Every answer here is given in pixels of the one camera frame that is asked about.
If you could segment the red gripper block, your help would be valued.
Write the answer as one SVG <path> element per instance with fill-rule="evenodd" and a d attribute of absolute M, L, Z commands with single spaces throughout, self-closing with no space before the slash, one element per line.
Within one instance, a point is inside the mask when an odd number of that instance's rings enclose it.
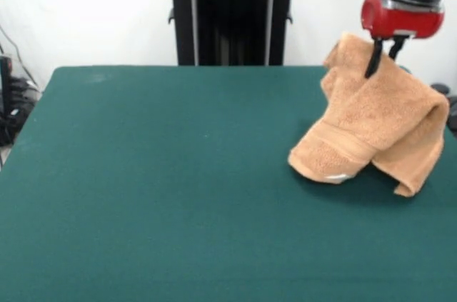
<path fill-rule="evenodd" d="M 383 39 L 393 40 L 389 57 L 396 60 L 407 36 L 417 39 L 432 37 L 444 20 L 442 7 L 423 7 L 394 0 L 364 0 L 361 9 L 362 29 L 373 37 L 373 51 L 366 67 L 365 78 L 369 79 L 378 70 Z"/>

